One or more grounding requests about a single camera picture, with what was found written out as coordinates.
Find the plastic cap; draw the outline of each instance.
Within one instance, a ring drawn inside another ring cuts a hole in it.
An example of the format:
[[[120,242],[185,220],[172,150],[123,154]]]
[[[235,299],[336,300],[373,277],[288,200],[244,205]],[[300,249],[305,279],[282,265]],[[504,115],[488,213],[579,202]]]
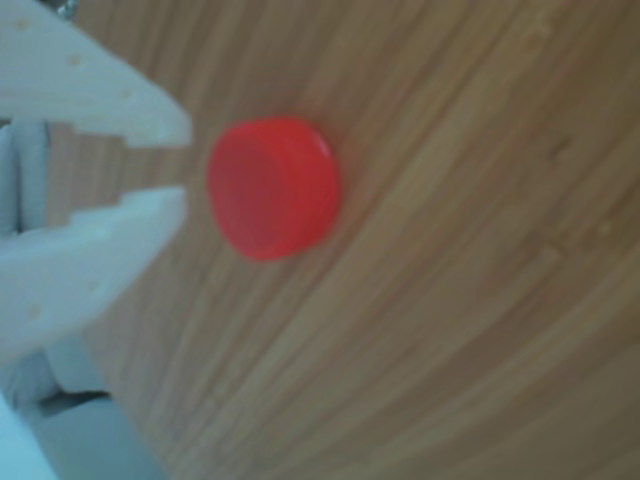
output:
[[[239,125],[214,147],[209,194],[234,247],[275,260],[319,242],[340,205],[336,162],[322,136],[295,118]]]

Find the red bottle cap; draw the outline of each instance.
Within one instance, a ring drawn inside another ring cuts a hole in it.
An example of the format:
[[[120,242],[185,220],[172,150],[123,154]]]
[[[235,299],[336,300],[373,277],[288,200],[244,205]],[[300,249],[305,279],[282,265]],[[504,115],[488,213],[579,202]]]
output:
[[[227,131],[214,147],[208,182],[223,233],[256,260],[275,260],[316,244],[340,205],[338,169],[327,143],[295,118]]]

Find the hole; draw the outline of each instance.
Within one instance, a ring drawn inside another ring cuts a hole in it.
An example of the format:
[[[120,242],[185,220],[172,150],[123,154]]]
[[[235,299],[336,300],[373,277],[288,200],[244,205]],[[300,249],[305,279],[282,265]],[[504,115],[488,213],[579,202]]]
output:
[[[52,417],[74,407],[79,407],[87,402],[100,398],[110,398],[106,392],[86,391],[79,393],[66,393],[59,391],[38,402],[40,412],[45,417]]]
[[[21,18],[15,23],[16,30],[18,30],[19,32],[26,32],[30,26],[31,22],[26,18]]]
[[[69,57],[69,65],[71,65],[72,67],[78,67],[82,65],[82,57],[78,54],[71,55]]]
[[[29,308],[29,319],[31,320],[39,320],[42,317],[42,306],[41,305],[32,305]]]

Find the white plastic part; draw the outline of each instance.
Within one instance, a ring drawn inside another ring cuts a hole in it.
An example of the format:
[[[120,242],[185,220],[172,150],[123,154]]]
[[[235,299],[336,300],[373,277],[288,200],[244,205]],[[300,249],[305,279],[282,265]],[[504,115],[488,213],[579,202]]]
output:
[[[180,187],[143,190],[68,226],[0,241],[0,364],[77,331],[103,313],[186,217]]]
[[[191,141],[189,115],[166,92],[35,0],[0,0],[0,118],[15,117],[131,147]]]
[[[58,480],[33,432],[0,394],[0,472],[11,480]]]

